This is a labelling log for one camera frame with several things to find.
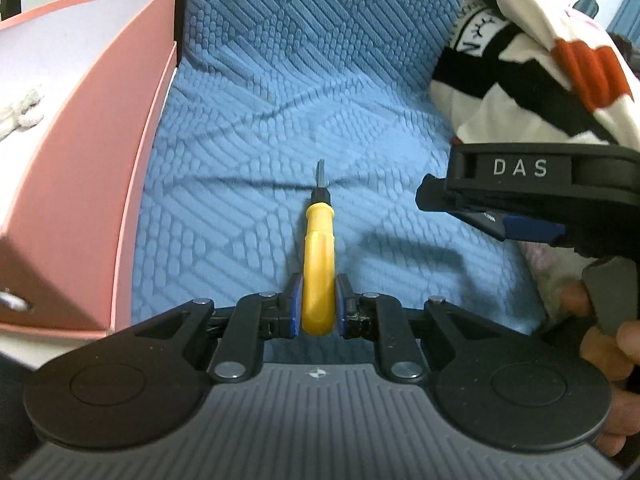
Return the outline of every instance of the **black circular disc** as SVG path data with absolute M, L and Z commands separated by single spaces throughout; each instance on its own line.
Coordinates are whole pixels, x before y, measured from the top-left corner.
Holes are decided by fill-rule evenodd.
M 24 405 L 36 430 L 64 446 L 124 449 L 169 434 L 206 390 L 169 341 L 105 339 L 34 372 Z
M 71 392 L 85 404 L 115 406 L 137 397 L 145 389 L 145 375 L 129 365 L 89 366 L 71 379 Z
M 496 370 L 491 386 L 504 400 L 534 408 L 556 402 L 566 391 L 561 374 L 532 363 L 517 363 Z
M 440 373 L 436 399 L 469 436 L 505 450 L 553 452 L 588 442 L 609 413 L 610 386 L 587 361 L 532 340 L 470 342 Z

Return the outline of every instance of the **yellow screwdriver handle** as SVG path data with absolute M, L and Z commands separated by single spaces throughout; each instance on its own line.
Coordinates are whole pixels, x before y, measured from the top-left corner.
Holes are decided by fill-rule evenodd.
M 302 329 L 326 335 L 335 322 L 334 210 L 322 202 L 312 204 L 306 219 Z

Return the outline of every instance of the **gray trigger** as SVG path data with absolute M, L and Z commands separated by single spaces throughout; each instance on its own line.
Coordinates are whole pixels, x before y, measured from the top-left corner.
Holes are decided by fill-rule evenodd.
M 603 258 L 585 267 L 582 279 L 604 334 L 615 336 L 625 321 L 638 318 L 638 270 L 632 260 Z

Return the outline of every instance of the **metal screw head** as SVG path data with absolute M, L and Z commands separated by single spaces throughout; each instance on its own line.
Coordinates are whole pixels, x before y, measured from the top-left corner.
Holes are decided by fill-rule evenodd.
M 15 296 L 8 290 L 0 292 L 0 305 L 10 308 L 15 312 L 27 312 L 33 307 L 19 296 Z
M 422 367 L 411 361 L 400 361 L 394 363 L 391 373 L 400 379 L 415 379 L 422 374 Z
M 244 365 L 236 363 L 235 361 L 225 361 L 216 366 L 213 370 L 218 377 L 223 379 L 237 379 L 242 377 L 246 372 Z

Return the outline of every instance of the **gray ridged plate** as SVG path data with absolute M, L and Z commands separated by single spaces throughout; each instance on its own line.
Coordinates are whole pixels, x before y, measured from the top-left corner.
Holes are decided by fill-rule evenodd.
M 438 414 L 417 386 L 372 365 L 264 365 L 215 387 L 197 415 L 148 446 L 112 453 L 44 445 L 14 480 L 613 480 L 593 447 L 494 450 Z

